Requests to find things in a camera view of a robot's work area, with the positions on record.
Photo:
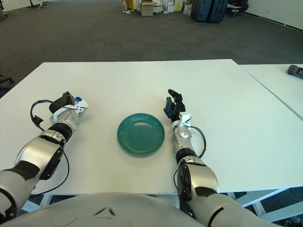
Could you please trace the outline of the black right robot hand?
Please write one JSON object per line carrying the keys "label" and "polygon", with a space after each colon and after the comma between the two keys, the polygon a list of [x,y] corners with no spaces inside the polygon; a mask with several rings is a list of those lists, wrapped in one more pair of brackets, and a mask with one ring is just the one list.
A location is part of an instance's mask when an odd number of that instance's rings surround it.
{"label": "black right robot hand", "polygon": [[172,121],[177,121],[180,119],[179,114],[185,112],[186,108],[183,104],[183,97],[180,93],[168,89],[169,97],[166,98],[166,104],[163,108],[166,116]]}

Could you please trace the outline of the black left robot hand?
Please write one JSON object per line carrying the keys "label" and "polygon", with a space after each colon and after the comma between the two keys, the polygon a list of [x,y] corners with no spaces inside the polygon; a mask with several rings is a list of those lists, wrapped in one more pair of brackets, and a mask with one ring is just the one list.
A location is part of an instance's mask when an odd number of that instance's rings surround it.
{"label": "black left robot hand", "polygon": [[58,98],[57,100],[53,101],[50,104],[49,110],[51,113],[55,113],[57,110],[59,110],[60,108],[66,105],[74,105],[74,104],[75,104],[74,97],[69,91],[67,91],[63,93],[60,98]]}

